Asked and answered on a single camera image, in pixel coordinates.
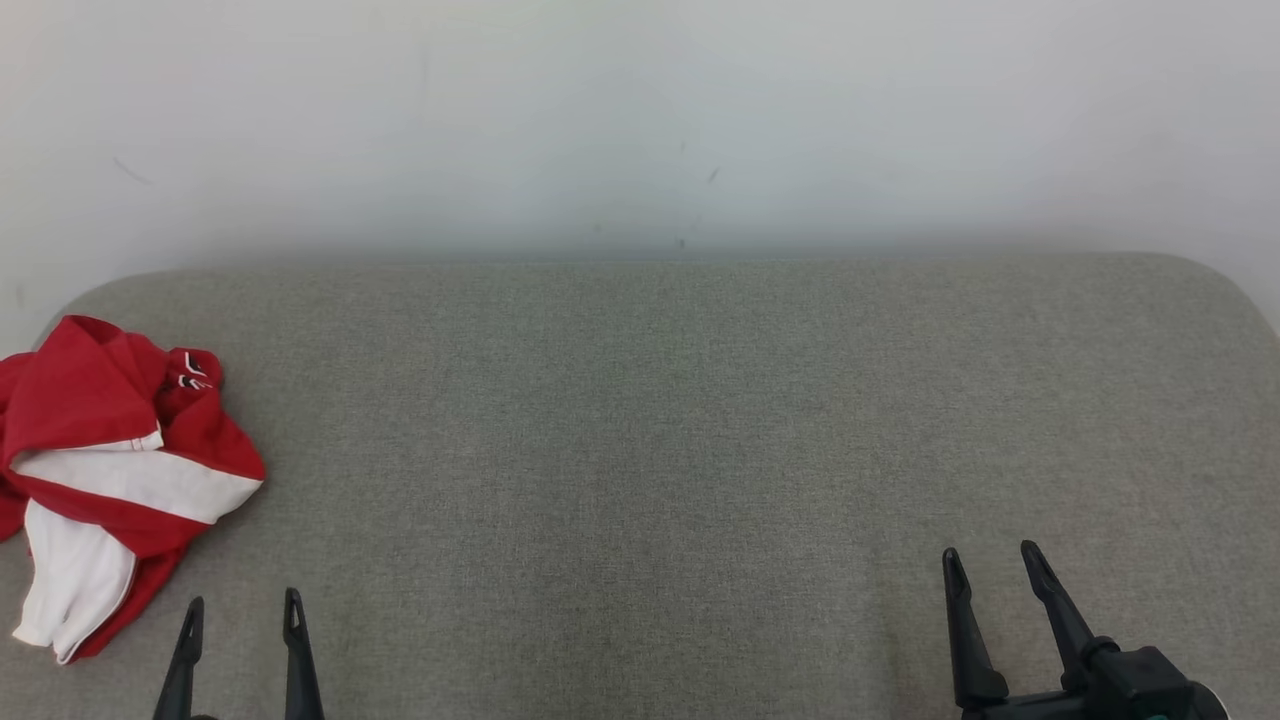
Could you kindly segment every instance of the red fabric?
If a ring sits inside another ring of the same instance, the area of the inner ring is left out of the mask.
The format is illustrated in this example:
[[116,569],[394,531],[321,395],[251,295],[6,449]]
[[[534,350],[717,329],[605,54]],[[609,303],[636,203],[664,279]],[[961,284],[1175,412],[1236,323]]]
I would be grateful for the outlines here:
[[[27,368],[31,355],[31,352],[23,352],[0,361],[0,447],[4,447],[4,418],[9,409],[9,397],[13,396],[13,388],[18,386],[18,378]],[[27,510],[26,491],[9,480],[9,474],[4,471],[5,468],[5,465],[0,465],[0,542],[22,529],[22,515]]]
[[168,582],[209,525],[124,500],[77,491],[10,468],[20,452],[136,441],[156,432],[160,452],[261,480],[262,461],[223,413],[223,373],[207,351],[163,351],[146,337],[68,315],[36,352],[0,363],[0,539],[22,528],[27,497],[101,525],[138,557],[129,594],[76,659],[97,655]]

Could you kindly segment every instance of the red and white cloth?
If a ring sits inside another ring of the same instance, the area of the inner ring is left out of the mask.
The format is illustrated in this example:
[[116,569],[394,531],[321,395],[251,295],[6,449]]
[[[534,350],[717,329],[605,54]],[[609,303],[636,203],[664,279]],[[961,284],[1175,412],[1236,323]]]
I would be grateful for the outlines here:
[[78,315],[0,361],[0,541],[26,527],[36,566],[15,638],[97,655],[261,486],[221,380],[211,352]]

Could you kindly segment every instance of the white wall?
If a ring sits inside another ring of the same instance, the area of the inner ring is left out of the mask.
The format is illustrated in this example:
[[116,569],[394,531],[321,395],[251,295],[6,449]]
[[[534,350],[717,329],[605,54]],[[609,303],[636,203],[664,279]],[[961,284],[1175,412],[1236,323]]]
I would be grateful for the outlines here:
[[[3,0],[0,355],[252,250],[1162,250],[1280,322],[1272,0]],[[684,250],[680,247],[684,241]]]

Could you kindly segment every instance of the gray cushion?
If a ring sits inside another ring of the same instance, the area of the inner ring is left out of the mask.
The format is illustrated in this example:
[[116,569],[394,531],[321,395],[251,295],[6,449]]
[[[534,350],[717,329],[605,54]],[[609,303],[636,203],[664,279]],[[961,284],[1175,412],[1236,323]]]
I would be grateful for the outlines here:
[[[215,351],[268,484],[99,657],[0,639],[0,716],[957,717],[941,555],[1056,687],[1018,555],[1238,717],[1280,667],[1280,347],[1166,256],[178,272],[69,311]],[[0,546],[17,623],[24,541]]]

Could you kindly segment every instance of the gray fabric surface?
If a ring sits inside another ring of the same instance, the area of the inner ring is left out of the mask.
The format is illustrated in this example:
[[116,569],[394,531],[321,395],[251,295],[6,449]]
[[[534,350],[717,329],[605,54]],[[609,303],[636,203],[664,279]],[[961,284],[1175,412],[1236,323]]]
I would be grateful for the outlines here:
[[[0,717],[283,714],[284,588],[343,717],[956,717],[941,553],[1015,693],[1018,555],[1235,717],[1280,698],[1280,346],[1146,255],[183,272],[70,311],[215,351],[268,484],[100,657],[0,641]],[[24,541],[0,546],[17,623]]]

